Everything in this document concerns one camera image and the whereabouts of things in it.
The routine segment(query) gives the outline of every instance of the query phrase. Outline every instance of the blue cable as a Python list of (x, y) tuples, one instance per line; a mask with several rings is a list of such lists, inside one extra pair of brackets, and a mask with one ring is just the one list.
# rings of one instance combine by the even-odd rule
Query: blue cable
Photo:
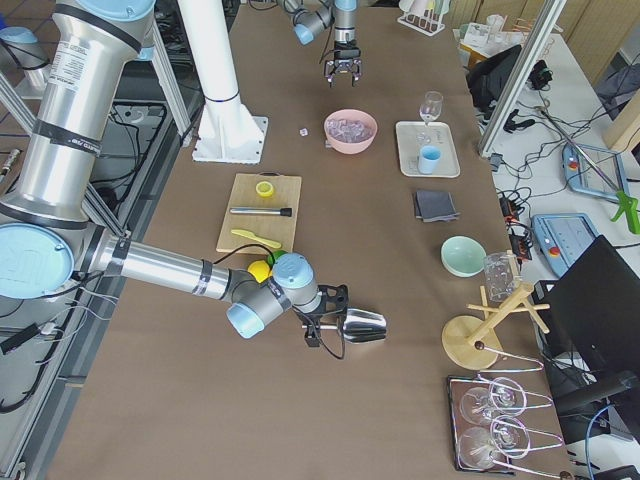
[(593, 468), (591, 467), (591, 459), (589, 458), (589, 437), (591, 436), (591, 428), (593, 427), (593, 424), (596, 422), (598, 417), (605, 411), (609, 410), (611, 407), (613, 407), (613, 405), (607, 405), (606, 407), (602, 407), (600, 410), (598, 410), (589, 421), (589, 426), (587, 427), (587, 435), (584, 439), (584, 455), (586, 457), (585, 463), (587, 464), (587, 470), (589, 470), (589, 478), (591, 480), (594, 480)]

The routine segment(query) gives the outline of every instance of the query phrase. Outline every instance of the pink bowl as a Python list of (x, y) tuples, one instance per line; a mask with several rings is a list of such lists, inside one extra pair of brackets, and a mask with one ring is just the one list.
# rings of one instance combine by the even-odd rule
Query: pink bowl
[[(364, 125), (369, 127), (373, 131), (373, 133), (369, 138), (367, 138), (362, 142), (347, 143), (347, 142), (341, 142), (340, 140), (336, 140), (331, 135), (329, 135), (329, 132), (327, 131), (327, 122), (329, 120), (340, 120), (340, 119), (350, 120), (352, 122), (360, 120)], [(334, 150), (337, 150), (340, 153), (354, 154), (354, 153), (360, 153), (366, 150), (367, 147), (371, 145), (371, 143), (373, 142), (373, 139), (376, 137), (376, 134), (378, 133), (378, 124), (376, 123), (376, 120), (371, 115), (369, 115), (368, 113), (362, 112), (360, 110), (351, 110), (351, 109), (338, 110), (337, 112), (333, 112), (331, 115), (329, 115), (325, 119), (324, 133), (327, 136), (329, 145), (331, 145), (334, 148)]]

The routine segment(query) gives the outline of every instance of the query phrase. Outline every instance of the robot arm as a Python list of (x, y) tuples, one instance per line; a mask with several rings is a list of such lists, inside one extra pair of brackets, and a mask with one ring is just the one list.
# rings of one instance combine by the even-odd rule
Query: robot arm
[(362, 76), (362, 60), (356, 42), (355, 18), (358, 0), (334, 0), (315, 11), (307, 10), (298, 0), (276, 0), (277, 4), (291, 17), (293, 30), (300, 43), (311, 43), (324, 30), (333, 25), (333, 59), (325, 60), (324, 76), (333, 85), (333, 78), (339, 73), (351, 74), (351, 83)]
[(245, 271), (115, 237), (83, 212), (122, 69), (142, 47), (153, 3), (58, 0), (61, 40), (49, 82), (18, 183), (0, 198), (0, 295), (37, 298), (73, 272), (104, 272), (231, 302), (227, 316), (245, 338), (290, 308), (321, 315), (326, 295), (300, 255), (280, 257), (258, 284)]

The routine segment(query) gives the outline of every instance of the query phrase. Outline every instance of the bowl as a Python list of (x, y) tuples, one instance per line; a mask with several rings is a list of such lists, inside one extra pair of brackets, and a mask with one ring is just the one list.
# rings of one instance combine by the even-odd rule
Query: bowl
[(478, 242), (469, 237), (451, 237), (440, 249), (442, 264), (458, 277), (472, 277), (484, 270), (487, 253)]
[[(347, 120), (347, 121), (361, 121), (366, 127), (369, 127), (372, 130), (372, 134), (366, 140), (362, 142), (353, 142), (348, 143), (341, 140), (338, 140), (329, 134), (327, 129), (327, 122), (330, 120)], [(352, 155), (354, 153), (360, 153), (366, 150), (369, 145), (373, 142), (373, 139), (376, 137), (378, 133), (378, 124), (376, 120), (366, 112), (361, 110), (353, 110), (353, 109), (345, 109), (338, 110), (337, 112), (333, 112), (324, 120), (324, 133), (327, 136), (327, 141), (329, 145), (333, 147), (334, 150), (337, 150), (340, 153), (346, 153), (348, 155)]]

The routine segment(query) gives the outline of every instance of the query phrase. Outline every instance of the folded gray cloth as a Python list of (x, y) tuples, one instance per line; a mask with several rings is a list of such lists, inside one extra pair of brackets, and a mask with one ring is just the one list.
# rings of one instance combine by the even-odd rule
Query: folded gray cloth
[(450, 222), (460, 216), (449, 192), (418, 190), (413, 200), (416, 218), (423, 222)]

